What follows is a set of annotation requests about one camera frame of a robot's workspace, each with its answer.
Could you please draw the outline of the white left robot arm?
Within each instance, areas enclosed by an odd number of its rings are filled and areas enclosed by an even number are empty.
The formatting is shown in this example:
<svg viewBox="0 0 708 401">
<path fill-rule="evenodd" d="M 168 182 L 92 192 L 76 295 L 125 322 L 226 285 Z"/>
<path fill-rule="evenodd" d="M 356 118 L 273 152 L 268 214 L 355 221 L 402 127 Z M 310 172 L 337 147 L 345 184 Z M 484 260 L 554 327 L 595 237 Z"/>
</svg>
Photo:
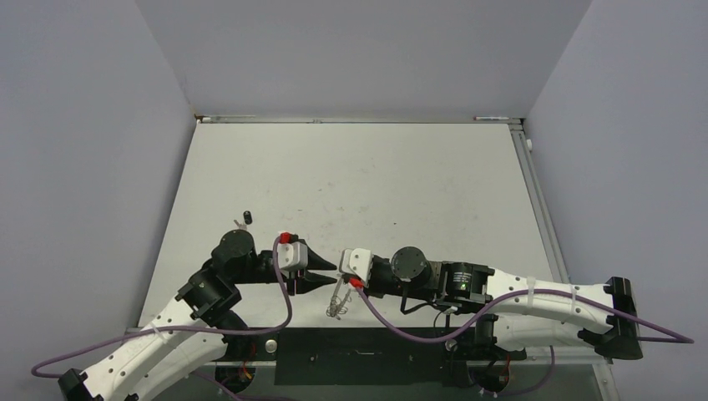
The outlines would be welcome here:
<svg viewBox="0 0 708 401">
<path fill-rule="evenodd" d="M 244 229 L 226 232 L 210 258 L 140 332 L 120 338 L 120 347 L 84 370 L 69 369 L 58 379 L 66 400 L 137 400 L 135 386 L 152 368 L 196 333 L 216 335 L 216 348 L 241 358 L 249 337 L 279 332 L 293 318 L 290 298 L 335 283 L 325 276 L 336 266 L 317 255 L 295 234 L 281 233 L 271 250 L 258 252 Z M 286 301 L 286 319 L 274 327 L 250 328 L 233 311 L 240 284 L 275 283 Z"/>
</svg>

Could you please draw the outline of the metal disc with keyrings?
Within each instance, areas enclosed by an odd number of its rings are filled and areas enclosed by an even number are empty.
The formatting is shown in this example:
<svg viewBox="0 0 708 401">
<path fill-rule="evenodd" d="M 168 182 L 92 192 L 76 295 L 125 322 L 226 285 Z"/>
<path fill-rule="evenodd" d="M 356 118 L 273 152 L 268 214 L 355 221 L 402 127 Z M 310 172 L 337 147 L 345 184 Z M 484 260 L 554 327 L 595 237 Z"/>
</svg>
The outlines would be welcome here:
<svg viewBox="0 0 708 401">
<path fill-rule="evenodd" d="M 341 315 L 348 311 L 347 303 L 351 301 L 351 287 L 340 277 L 334 287 L 329 304 L 326 308 L 326 316 L 336 320 L 341 319 Z"/>
</svg>

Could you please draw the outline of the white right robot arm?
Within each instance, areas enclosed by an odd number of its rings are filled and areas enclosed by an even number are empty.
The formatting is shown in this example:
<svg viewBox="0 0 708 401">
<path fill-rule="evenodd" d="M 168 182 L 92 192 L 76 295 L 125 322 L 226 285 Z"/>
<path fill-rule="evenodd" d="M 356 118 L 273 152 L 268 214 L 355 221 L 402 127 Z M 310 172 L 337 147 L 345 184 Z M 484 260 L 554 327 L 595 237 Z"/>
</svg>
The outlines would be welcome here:
<svg viewBox="0 0 708 401">
<path fill-rule="evenodd" d="M 603 284 L 548 282 L 462 261 L 432 261 L 407 246 L 390 259 L 346 249 L 342 278 L 367 297 L 417 299 L 453 315 L 475 315 L 473 350 L 491 358 L 501 350 L 587 347 L 604 358 L 639 360 L 643 351 L 629 279 Z"/>
</svg>

